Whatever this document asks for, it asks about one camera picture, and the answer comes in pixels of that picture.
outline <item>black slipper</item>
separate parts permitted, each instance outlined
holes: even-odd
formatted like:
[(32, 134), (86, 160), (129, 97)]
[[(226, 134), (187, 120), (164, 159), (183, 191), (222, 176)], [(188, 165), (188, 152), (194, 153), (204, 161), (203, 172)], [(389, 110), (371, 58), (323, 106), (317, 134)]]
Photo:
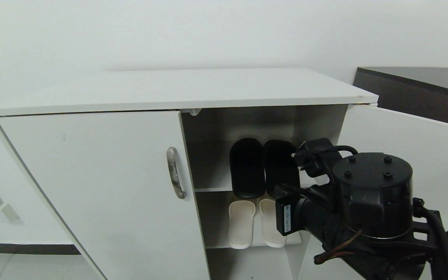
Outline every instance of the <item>black slipper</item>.
[(254, 138), (236, 142), (229, 152), (231, 184), (239, 198), (258, 198), (265, 193), (263, 148)]
[(300, 174), (291, 157), (295, 151), (295, 146), (288, 141), (269, 140), (264, 145), (265, 185), (272, 198), (281, 197), (274, 191), (277, 184), (300, 187)]

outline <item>door handle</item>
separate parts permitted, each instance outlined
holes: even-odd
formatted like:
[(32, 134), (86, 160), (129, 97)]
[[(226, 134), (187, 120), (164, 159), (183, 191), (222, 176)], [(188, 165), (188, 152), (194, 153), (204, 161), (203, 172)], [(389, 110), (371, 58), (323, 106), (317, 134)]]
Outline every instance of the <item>door handle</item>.
[(179, 182), (179, 175), (177, 174), (176, 166), (176, 153), (177, 150), (174, 147), (167, 149), (167, 165), (169, 166), (170, 180), (172, 181), (172, 187), (174, 192), (176, 192), (177, 197), (184, 199), (185, 195), (181, 189), (181, 183)]

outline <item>white cabinet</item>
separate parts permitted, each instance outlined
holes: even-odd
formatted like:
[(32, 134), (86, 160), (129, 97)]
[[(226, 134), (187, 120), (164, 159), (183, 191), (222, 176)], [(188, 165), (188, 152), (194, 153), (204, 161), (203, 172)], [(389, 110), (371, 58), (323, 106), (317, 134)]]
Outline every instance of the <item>white cabinet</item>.
[(0, 137), (105, 279), (357, 278), (339, 261), (313, 265), (320, 246), (306, 232), (265, 246), (260, 217), (252, 246), (230, 248), (229, 149), (327, 137), (394, 154), (413, 166), (415, 195), (448, 218), (448, 124), (353, 105), (376, 101), (302, 68), (110, 72), (1, 106)]

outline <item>cabinet door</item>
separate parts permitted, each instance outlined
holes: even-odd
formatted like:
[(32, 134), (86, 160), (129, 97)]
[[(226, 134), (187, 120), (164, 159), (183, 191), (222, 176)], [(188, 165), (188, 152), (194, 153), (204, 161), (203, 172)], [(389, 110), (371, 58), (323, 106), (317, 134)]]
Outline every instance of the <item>cabinet door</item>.
[(448, 124), (392, 110), (349, 106), (338, 140), (359, 152), (384, 152), (413, 168), (413, 196), (441, 212), (448, 229)]
[(209, 279), (179, 112), (0, 117), (0, 126), (106, 279)]

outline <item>wire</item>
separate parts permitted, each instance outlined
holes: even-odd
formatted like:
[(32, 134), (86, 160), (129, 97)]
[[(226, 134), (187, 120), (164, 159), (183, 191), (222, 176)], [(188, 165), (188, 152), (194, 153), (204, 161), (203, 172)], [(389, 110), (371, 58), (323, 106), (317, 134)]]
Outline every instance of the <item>wire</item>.
[(445, 261), (446, 270), (448, 272), (448, 236), (443, 228), (441, 220), (432, 211), (426, 209), (425, 207), (420, 207), (420, 214), (426, 218), (427, 222), (430, 223), (434, 233), (437, 235), (437, 241), (439, 242), (439, 247), (442, 250), (443, 258)]
[(331, 146), (321, 149), (312, 149), (312, 150), (300, 150), (295, 153), (295, 156), (297, 153), (301, 154), (302, 156), (313, 156), (315, 154), (324, 154), (325, 152), (333, 152), (333, 151), (348, 151), (352, 154), (359, 154), (359, 152), (354, 148), (346, 145), (340, 145), (340, 146)]
[(362, 229), (359, 229), (357, 231), (357, 233), (354, 234), (354, 236), (352, 236), (347, 241), (341, 243), (340, 245), (334, 247), (331, 250), (327, 250), (326, 252), (323, 252), (323, 253), (321, 253), (319, 255), (316, 255), (314, 257), (314, 264), (323, 264), (324, 262), (329, 261), (330, 259), (335, 259), (337, 257), (343, 257), (343, 256), (348, 256), (348, 255), (355, 254), (354, 252), (349, 252), (349, 251), (339, 252), (339, 250), (347, 247), (350, 243), (352, 243), (361, 234), (362, 234)]

